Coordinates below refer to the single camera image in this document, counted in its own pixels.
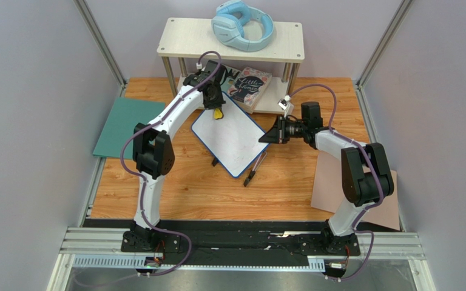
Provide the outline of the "white two-tier shelf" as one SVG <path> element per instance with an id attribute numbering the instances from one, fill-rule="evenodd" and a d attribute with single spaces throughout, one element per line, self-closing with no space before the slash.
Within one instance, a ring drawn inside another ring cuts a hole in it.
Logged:
<path id="1" fill-rule="evenodd" d="M 174 96 L 182 85 L 176 81 L 171 58 L 177 58 L 181 75 L 187 77 L 185 60 L 199 58 L 202 53 L 219 52 L 222 61 L 242 61 L 252 66 L 254 62 L 282 63 L 281 76 L 274 75 L 262 94 L 255 112 L 281 113 L 278 101 L 293 91 L 301 63 L 305 59 L 303 27 L 299 22 L 277 22 L 263 25 L 249 21 L 244 26 L 225 19 L 218 25 L 214 19 L 169 18 L 157 48 L 162 58 L 169 85 Z"/>

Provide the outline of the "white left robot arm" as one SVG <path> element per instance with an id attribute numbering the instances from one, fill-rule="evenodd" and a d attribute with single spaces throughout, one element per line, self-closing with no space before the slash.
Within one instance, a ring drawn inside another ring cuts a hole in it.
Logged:
<path id="1" fill-rule="evenodd" d="M 135 126 L 128 143 L 132 144 L 134 175 L 139 177 L 140 189 L 137 212 L 130 230 L 123 235 L 122 251 L 153 252 L 162 245 L 165 235 L 157 230 L 157 225 L 164 180 L 175 164 L 172 139 L 200 106 L 215 110 L 225 104 L 221 91 L 224 72 L 223 64 L 208 61 L 183 80 L 177 96 L 157 117 Z"/>

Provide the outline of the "blue framed whiteboard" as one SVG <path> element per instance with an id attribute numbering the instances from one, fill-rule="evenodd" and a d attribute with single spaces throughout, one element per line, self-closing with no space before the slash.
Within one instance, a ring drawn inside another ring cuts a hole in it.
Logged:
<path id="1" fill-rule="evenodd" d="M 213 111 L 204 110 L 192 123 L 193 134 L 233 178 L 239 178 L 268 148 L 258 140 L 265 131 L 227 94 L 223 94 L 224 117 L 214 119 Z"/>

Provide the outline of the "pink mat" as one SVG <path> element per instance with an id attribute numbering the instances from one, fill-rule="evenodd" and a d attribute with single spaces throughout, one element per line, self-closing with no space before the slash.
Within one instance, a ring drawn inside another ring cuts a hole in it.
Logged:
<path id="1" fill-rule="evenodd" d="M 391 176 L 394 182 L 394 192 L 385 197 L 379 207 L 369 210 L 362 220 L 393 230 L 400 230 L 397 173 L 392 170 Z M 317 157 L 311 207 L 334 213 L 344 198 L 340 161 L 328 153 L 320 152 Z"/>

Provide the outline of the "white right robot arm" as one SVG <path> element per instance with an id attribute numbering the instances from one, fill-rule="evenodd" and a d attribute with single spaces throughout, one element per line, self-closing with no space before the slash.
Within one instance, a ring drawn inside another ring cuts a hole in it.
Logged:
<path id="1" fill-rule="evenodd" d="M 394 192 L 385 149 L 380 143 L 362 144 L 325 126 L 318 102 L 302 103 L 299 119 L 290 115 L 294 107 L 290 101 L 280 99 L 278 105 L 284 111 L 283 116 L 276 118 L 259 142 L 286 144 L 292 138 L 301 138 L 313 149 L 340 161 L 345 198 L 321 231 L 319 240 L 324 252 L 337 254 L 354 241 L 356 228 L 366 212 Z"/>

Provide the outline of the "teal book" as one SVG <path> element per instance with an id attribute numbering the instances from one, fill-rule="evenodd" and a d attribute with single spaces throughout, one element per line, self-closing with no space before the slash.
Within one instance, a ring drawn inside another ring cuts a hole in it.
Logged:
<path id="1" fill-rule="evenodd" d="M 241 70 L 230 67 L 228 65 L 221 65 L 218 72 L 215 74 L 215 80 L 219 82 L 221 88 L 221 94 L 223 96 L 229 96 L 228 90 L 235 83 Z"/>

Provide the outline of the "teal mat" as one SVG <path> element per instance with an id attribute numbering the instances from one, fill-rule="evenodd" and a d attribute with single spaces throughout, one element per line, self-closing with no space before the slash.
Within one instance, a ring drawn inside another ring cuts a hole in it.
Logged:
<path id="1" fill-rule="evenodd" d="M 119 158 L 125 142 L 138 123 L 147 124 L 165 108 L 165 103 L 117 98 L 93 150 L 93 156 Z"/>

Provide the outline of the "yellow sponge eraser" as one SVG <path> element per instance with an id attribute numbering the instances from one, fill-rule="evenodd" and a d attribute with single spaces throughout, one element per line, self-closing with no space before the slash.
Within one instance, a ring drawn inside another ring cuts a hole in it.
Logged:
<path id="1" fill-rule="evenodd" d="M 213 111 L 213 119 L 214 120 L 220 120 L 224 118 L 224 113 L 222 111 L 221 107 L 217 107 Z"/>

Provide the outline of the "light blue headphones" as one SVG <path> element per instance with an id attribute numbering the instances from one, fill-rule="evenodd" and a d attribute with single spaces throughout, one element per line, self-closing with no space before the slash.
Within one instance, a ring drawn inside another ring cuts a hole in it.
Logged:
<path id="1" fill-rule="evenodd" d="M 258 40 L 245 37 L 244 26 L 249 22 L 257 22 L 263 27 L 263 34 Z M 225 46 L 243 52 L 257 52 L 269 45 L 275 32 L 272 18 L 255 7 L 248 6 L 243 1 L 227 1 L 215 9 L 211 20 L 214 36 Z"/>

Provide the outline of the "Little Women book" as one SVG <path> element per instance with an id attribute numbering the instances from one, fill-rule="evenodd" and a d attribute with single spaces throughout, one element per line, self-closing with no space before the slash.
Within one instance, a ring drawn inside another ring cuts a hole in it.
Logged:
<path id="1" fill-rule="evenodd" d="M 271 79 L 272 73 L 245 67 L 226 93 L 245 112 L 253 113 Z"/>

